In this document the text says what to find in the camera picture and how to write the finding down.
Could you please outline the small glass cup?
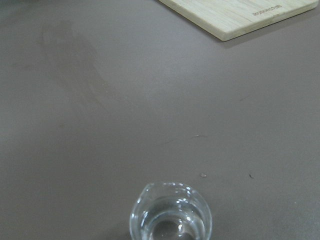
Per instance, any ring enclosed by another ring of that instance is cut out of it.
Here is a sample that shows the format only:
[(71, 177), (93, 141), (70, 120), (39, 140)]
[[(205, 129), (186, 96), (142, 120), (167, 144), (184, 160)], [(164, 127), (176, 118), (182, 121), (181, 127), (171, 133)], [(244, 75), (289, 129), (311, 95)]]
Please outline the small glass cup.
[(209, 240), (213, 218), (204, 197), (181, 182), (147, 184), (129, 218), (133, 240)]

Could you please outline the wooden cutting board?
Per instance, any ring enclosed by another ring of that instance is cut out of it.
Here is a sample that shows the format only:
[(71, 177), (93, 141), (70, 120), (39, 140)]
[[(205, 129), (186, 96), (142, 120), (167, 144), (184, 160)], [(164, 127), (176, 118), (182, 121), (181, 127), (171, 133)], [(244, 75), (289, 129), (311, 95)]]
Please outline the wooden cutting board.
[(318, 0), (161, 0), (226, 42), (315, 9)]

